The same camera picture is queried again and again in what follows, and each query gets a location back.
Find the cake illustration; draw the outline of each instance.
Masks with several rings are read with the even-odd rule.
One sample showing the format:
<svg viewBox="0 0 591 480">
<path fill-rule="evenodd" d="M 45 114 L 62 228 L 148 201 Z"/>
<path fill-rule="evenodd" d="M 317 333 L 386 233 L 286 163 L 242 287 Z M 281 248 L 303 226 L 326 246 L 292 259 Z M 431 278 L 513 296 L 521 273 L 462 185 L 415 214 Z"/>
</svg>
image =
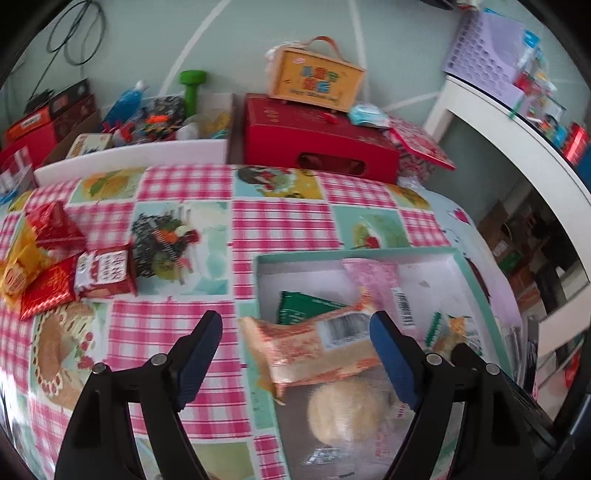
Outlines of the cake illustration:
<svg viewBox="0 0 591 480">
<path fill-rule="evenodd" d="M 41 314 L 31 351 L 34 379 L 54 404 L 74 410 L 94 365 L 91 331 L 95 310 L 72 302 Z"/>
</svg>

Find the candy wrapper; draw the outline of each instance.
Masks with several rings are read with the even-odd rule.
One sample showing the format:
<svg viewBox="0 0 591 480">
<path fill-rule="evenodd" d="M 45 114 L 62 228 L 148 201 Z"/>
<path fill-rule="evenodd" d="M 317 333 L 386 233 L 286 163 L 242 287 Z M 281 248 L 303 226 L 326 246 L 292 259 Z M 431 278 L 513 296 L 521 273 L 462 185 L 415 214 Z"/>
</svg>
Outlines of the candy wrapper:
<svg viewBox="0 0 591 480">
<path fill-rule="evenodd" d="M 80 297 L 137 295 L 131 246 L 101 248 L 82 254 L 78 258 L 74 289 Z"/>
<path fill-rule="evenodd" d="M 21 300 L 21 320 L 77 300 L 74 275 L 78 256 L 73 255 L 52 265 L 27 287 Z"/>
<path fill-rule="evenodd" d="M 369 338 L 375 311 L 363 293 L 354 306 L 296 325 L 239 319 L 259 367 L 260 386 L 281 399 L 288 386 L 336 381 L 379 365 Z"/>
<path fill-rule="evenodd" d="M 86 238 L 68 217 L 63 202 L 45 203 L 27 214 L 38 247 L 86 249 Z"/>
<path fill-rule="evenodd" d="M 53 260 L 35 245 L 35 233 L 24 222 L 0 264 L 0 291 L 8 308 L 19 309 L 26 288 L 52 263 Z"/>
</svg>

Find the barcode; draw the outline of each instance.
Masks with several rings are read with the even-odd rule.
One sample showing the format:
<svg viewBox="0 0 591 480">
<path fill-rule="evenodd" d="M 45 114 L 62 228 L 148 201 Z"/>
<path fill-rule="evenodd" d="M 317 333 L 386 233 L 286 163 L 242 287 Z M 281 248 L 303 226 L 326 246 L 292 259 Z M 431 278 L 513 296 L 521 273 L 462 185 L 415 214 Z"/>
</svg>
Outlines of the barcode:
<svg viewBox="0 0 591 480">
<path fill-rule="evenodd" d="M 316 325 L 324 348 L 331 349 L 369 337 L 369 320 L 369 315 L 356 312 Z"/>
<path fill-rule="evenodd" d="M 396 305 L 398 306 L 398 315 L 402 321 L 402 325 L 405 327 L 414 327 L 415 323 L 413 320 L 413 314 L 410 311 L 410 305 L 404 292 L 398 288 L 393 288 L 392 293 L 396 298 Z"/>
</svg>

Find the orange packaging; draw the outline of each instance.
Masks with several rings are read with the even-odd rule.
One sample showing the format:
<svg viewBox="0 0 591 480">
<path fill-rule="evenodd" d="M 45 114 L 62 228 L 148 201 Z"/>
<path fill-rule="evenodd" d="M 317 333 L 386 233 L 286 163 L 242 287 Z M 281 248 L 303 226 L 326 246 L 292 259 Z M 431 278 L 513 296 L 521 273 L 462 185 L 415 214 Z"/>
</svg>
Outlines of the orange packaging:
<svg viewBox="0 0 591 480">
<path fill-rule="evenodd" d="M 374 313 L 364 292 L 354 306 L 295 325 L 252 317 L 239 323 L 259 368 L 260 386 L 280 400 L 288 386 L 341 380 L 379 365 L 369 338 Z"/>
<path fill-rule="evenodd" d="M 327 42 L 337 58 L 305 49 L 316 40 Z M 348 112 L 363 83 L 365 69 L 346 61 L 330 37 L 313 38 L 301 47 L 277 49 L 271 63 L 269 97 Z"/>
</svg>

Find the black cable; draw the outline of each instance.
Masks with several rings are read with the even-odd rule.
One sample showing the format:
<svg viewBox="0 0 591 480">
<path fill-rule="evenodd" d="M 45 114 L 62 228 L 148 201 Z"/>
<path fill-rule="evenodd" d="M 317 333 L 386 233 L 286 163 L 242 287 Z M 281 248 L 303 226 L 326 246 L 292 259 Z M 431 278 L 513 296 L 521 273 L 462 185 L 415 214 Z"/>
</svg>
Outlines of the black cable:
<svg viewBox="0 0 591 480">
<path fill-rule="evenodd" d="M 74 21 L 72 22 L 72 24 L 70 26 L 70 29 L 68 30 L 68 33 L 65 36 L 64 40 L 56 48 L 51 48 L 51 41 L 53 39 L 54 33 L 56 32 L 57 26 L 62 22 L 62 20 L 64 20 L 64 17 L 68 13 L 70 13 L 76 7 L 79 7 L 81 5 L 82 5 L 82 7 L 81 7 L 80 11 L 76 14 L 76 17 L 75 17 Z M 96 16 L 95 16 L 95 19 L 92 21 L 92 23 L 91 23 L 91 25 L 90 25 L 90 27 L 88 29 L 88 32 L 86 33 L 86 36 L 85 36 L 84 40 L 82 41 L 82 45 L 84 46 L 84 44 L 86 43 L 86 40 L 88 39 L 88 36 L 90 34 L 90 31 L 96 25 L 96 22 L 100 20 L 100 34 L 99 34 L 99 39 L 98 39 L 98 41 L 96 43 L 95 49 L 88 56 L 88 58 L 85 59 L 83 57 L 83 52 L 84 52 L 84 49 L 83 49 L 82 50 L 82 58 L 80 59 L 80 61 L 75 61 L 70 56 L 70 52 L 68 50 L 68 44 L 69 44 L 70 40 L 72 39 L 72 37 L 78 31 L 78 28 L 80 27 L 80 23 L 82 22 L 82 19 L 84 18 L 84 16 L 88 12 L 88 9 L 90 8 L 90 6 L 93 6 L 94 8 L 96 8 Z M 96 52 L 98 51 L 100 45 L 103 43 L 103 40 L 105 38 L 105 30 L 106 30 L 105 12 L 104 12 L 102 6 L 100 5 L 100 3 L 98 3 L 96 0 L 82 0 L 81 2 L 78 2 L 78 3 L 74 4 L 74 5 L 72 5 L 67 10 L 65 10 L 62 13 L 62 15 L 60 16 L 60 18 L 58 18 L 58 20 L 56 21 L 56 23 L 53 25 L 53 28 L 51 29 L 51 33 L 49 34 L 49 38 L 47 39 L 47 47 L 46 47 L 46 50 L 47 50 L 48 53 L 53 53 L 53 57 L 49 61 L 49 64 L 47 64 L 47 67 L 45 68 L 45 70 L 43 71 L 43 73 L 41 74 L 41 78 L 39 78 L 39 81 L 35 85 L 35 89 L 33 90 L 33 93 L 31 94 L 31 96 L 29 97 L 29 99 L 33 98 L 35 96 L 35 94 L 37 93 L 37 89 L 39 88 L 39 85 L 41 85 L 41 82 L 45 78 L 45 75 L 49 71 L 49 68 L 51 67 L 51 65 L 55 61 L 57 55 L 59 54 L 59 52 L 61 52 L 62 49 L 64 51 L 64 58 L 66 59 L 66 61 L 68 62 L 69 65 L 72 65 L 74 67 L 82 67 L 84 64 L 86 64 L 89 61 L 91 61 L 91 59 L 95 56 Z"/>
</svg>

